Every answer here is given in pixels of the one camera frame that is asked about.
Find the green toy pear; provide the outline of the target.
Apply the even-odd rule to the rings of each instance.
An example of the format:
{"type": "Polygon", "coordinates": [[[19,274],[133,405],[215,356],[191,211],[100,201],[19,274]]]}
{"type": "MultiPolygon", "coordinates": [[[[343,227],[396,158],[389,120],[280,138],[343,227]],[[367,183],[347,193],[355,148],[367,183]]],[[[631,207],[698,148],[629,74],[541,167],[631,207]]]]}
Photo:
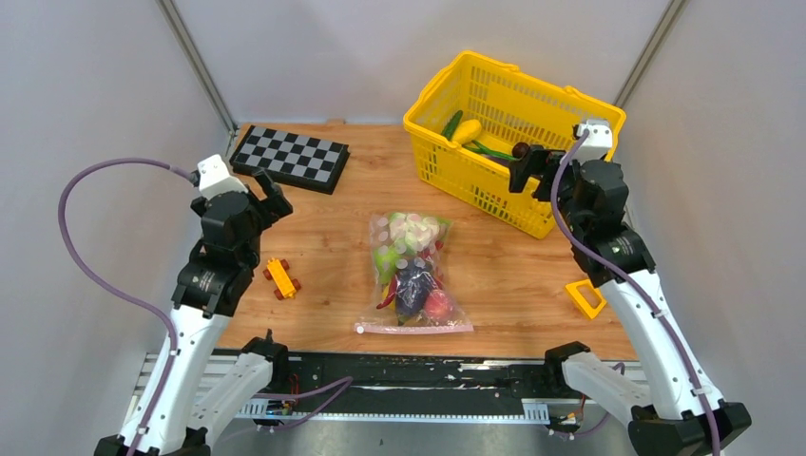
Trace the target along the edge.
{"type": "Polygon", "coordinates": [[[381,245],[373,251],[374,267],[377,275],[377,283],[388,284],[397,272],[397,261],[401,255],[394,247],[381,245]]]}

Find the purple toy eggplant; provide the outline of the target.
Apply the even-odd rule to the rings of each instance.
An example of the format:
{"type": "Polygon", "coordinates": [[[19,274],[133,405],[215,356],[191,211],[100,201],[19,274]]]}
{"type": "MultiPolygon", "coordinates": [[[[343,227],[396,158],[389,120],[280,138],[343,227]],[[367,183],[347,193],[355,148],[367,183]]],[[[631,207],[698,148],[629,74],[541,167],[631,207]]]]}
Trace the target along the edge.
{"type": "Polygon", "coordinates": [[[437,280],[433,265],[421,258],[409,261],[395,276],[399,281],[395,314],[398,325],[402,326],[420,313],[429,294],[437,287],[437,280]]]}

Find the yellow plastic basket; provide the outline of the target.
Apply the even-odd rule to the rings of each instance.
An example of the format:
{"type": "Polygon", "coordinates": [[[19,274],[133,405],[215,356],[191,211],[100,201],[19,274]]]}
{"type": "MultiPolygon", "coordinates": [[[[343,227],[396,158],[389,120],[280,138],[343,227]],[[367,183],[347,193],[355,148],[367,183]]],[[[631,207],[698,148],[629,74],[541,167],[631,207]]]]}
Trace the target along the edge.
{"type": "Polygon", "coordinates": [[[510,193],[504,165],[443,136],[456,113],[465,121],[478,121],[478,142],[501,153],[517,143],[567,150],[574,142],[573,126],[584,120],[606,120],[614,134],[626,121],[615,105],[469,50],[421,91],[403,118],[418,177],[535,238],[544,238],[555,225],[550,206],[531,195],[539,181],[530,179],[523,193],[510,193]]]}

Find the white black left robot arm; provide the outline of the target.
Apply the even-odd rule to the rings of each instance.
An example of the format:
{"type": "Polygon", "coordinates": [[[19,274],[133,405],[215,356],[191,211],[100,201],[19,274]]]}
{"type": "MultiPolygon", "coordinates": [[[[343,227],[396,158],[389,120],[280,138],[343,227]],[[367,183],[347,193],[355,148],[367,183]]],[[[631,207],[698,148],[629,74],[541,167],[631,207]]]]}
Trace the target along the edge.
{"type": "Polygon", "coordinates": [[[253,395],[290,383],[289,351],[266,334],[251,339],[224,377],[197,396],[208,360],[254,279],[262,232],[293,212],[266,172],[254,176],[264,199],[228,171],[198,176],[201,196],[191,207],[202,235],[172,295],[175,334],[163,344],[143,403],[118,434],[98,442],[98,455],[209,455],[253,395]]]}

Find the red toy chili pepper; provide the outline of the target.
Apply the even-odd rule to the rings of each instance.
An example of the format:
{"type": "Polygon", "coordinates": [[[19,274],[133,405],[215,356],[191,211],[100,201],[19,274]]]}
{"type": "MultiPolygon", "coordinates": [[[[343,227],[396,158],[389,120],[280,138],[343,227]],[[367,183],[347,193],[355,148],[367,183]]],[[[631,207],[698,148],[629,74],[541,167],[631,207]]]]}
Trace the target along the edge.
{"type": "Polygon", "coordinates": [[[390,308],[392,311],[396,309],[396,296],[398,288],[398,279],[393,276],[392,279],[383,286],[381,293],[381,301],[375,306],[377,310],[390,308]]]}

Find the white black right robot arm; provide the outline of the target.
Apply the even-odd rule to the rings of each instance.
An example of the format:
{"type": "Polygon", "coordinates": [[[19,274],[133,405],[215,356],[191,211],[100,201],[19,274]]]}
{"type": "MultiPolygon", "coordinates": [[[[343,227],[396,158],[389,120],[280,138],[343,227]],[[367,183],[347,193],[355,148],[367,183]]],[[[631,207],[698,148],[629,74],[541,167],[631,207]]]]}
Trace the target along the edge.
{"type": "Polygon", "coordinates": [[[509,190],[539,181],[534,198],[550,204],[573,257],[615,311],[639,356],[645,381],[617,373],[587,346],[546,353],[543,383],[555,396],[577,390],[626,429],[639,455],[718,455],[751,426],[742,403],[728,402],[681,335],[643,239],[625,221],[622,168],[601,159],[518,143],[509,190]]]}

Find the white green toy cauliflower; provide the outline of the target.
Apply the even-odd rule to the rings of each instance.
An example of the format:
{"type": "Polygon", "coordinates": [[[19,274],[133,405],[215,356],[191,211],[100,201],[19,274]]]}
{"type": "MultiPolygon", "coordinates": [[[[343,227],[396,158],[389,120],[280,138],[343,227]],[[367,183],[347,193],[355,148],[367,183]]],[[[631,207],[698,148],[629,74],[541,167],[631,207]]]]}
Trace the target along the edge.
{"type": "Polygon", "coordinates": [[[393,243],[416,253],[435,247],[448,234],[452,222],[421,213],[393,212],[388,216],[388,231],[393,243]]]}

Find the clear zip top bag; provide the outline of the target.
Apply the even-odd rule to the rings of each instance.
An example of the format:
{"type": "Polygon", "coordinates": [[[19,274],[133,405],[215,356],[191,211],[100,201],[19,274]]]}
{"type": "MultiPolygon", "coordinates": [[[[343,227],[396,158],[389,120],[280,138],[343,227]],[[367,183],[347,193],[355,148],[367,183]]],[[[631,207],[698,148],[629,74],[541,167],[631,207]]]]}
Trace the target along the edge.
{"type": "Polygon", "coordinates": [[[354,324],[358,334],[471,333],[474,327],[446,286],[441,256],[452,221],[391,211],[372,216],[374,290],[354,324]]]}

